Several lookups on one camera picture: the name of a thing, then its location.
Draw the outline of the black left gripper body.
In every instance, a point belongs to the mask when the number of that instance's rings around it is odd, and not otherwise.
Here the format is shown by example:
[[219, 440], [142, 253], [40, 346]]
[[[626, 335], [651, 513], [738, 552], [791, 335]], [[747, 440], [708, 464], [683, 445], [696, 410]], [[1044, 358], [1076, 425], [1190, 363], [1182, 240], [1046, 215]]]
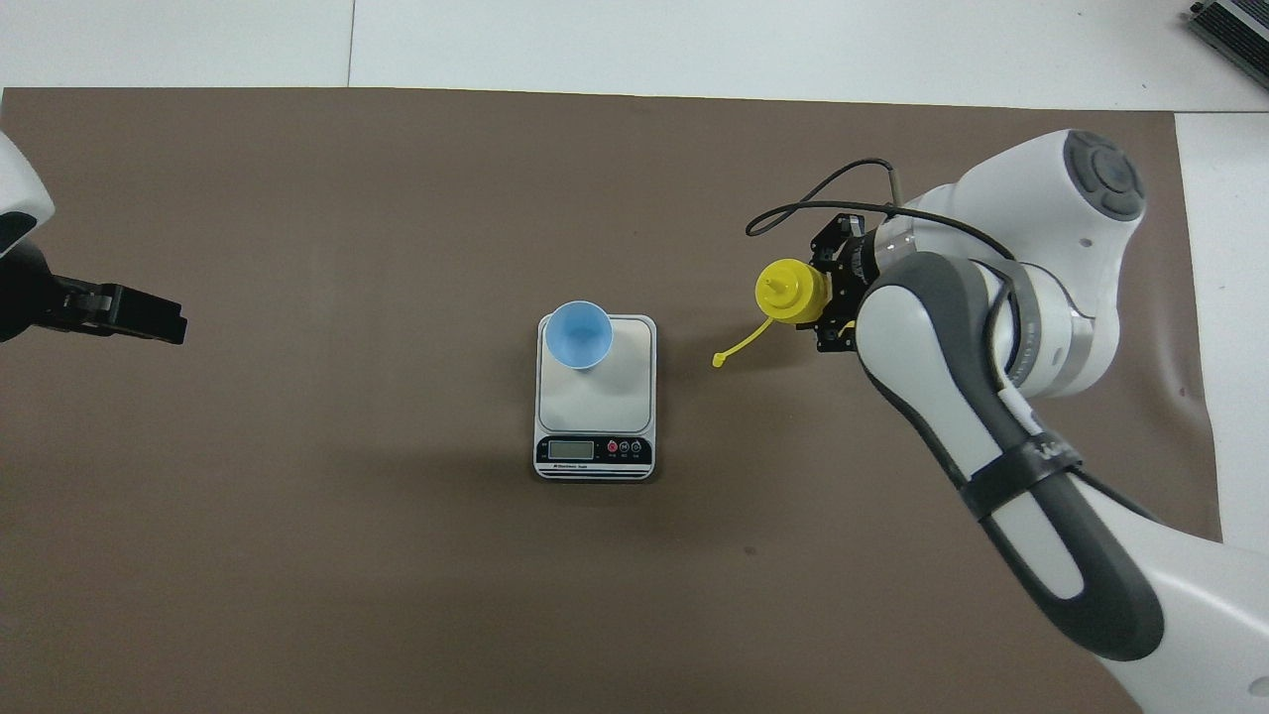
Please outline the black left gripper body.
[[18, 243], [1, 261], [1, 342], [18, 337], [63, 302], [63, 288], [36, 243]]

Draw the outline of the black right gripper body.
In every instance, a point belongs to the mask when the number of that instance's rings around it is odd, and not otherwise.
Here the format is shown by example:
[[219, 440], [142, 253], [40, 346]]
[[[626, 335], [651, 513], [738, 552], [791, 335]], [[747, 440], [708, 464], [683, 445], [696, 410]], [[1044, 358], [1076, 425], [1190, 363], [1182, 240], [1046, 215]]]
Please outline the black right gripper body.
[[843, 328], [857, 321], [865, 293], [874, 284], [879, 269], [876, 266], [876, 232], [864, 232], [860, 226], [840, 226], [843, 245], [838, 252], [839, 322]]

